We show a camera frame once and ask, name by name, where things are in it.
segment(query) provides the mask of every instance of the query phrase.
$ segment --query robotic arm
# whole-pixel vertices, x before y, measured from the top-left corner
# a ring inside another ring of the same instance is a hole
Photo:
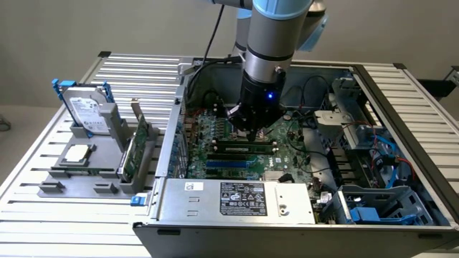
[[[245,52],[245,60],[240,99],[226,116],[253,141],[256,132],[284,114],[280,96],[285,70],[294,50],[312,50],[318,40],[326,23],[324,5],[317,0],[213,0],[213,3],[252,8],[249,20],[249,11],[237,13],[234,48]]]

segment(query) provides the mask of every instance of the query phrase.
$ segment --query blue latch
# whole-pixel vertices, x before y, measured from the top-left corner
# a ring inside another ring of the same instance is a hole
[[[130,206],[144,206],[146,203],[146,197],[132,196],[130,197]]]
[[[75,81],[63,80],[59,82],[58,86],[59,87],[73,87],[75,84],[77,84]]]

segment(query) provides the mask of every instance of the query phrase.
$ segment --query capacitor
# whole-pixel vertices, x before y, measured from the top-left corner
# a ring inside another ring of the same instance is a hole
[[[284,114],[284,116],[281,117],[285,121],[292,120],[292,117],[288,114]]]

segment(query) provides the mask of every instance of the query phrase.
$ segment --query white wall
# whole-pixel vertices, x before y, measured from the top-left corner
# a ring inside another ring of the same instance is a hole
[[[440,78],[459,64],[457,0],[324,0],[313,60],[402,62]],[[0,103],[57,106],[53,77],[77,80],[100,50],[201,55],[218,6],[205,0],[0,0]],[[225,9],[210,55],[230,51]]]

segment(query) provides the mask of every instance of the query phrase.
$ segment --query motherboard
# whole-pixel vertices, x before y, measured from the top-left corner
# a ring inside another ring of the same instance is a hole
[[[277,181],[289,174],[292,182],[310,181],[304,137],[292,114],[258,131],[253,142],[212,110],[192,113],[185,118],[185,130],[186,178]]]

